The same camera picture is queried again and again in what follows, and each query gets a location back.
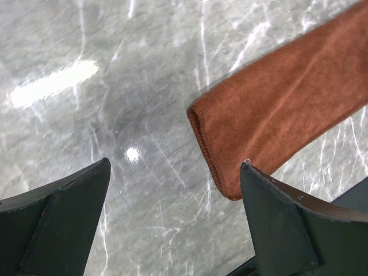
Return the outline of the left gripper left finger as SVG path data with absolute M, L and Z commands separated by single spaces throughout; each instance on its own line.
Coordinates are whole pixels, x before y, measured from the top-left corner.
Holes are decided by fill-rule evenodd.
M 83 275 L 110 181 L 98 162 L 1 200 L 1 275 Z

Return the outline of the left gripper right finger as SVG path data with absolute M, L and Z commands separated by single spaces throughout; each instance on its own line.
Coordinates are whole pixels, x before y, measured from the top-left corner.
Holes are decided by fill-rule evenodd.
M 326 202 L 249 163 L 240 169 L 260 275 L 366 275 L 367 213 Z

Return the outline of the brown towel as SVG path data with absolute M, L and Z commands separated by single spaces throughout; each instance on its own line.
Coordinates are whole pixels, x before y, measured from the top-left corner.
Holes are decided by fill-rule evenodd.
M 219 192 L 242 198 L 240 166 L 274 173 L 367 104 L 367 2 L 205 93 L 187 116 Z

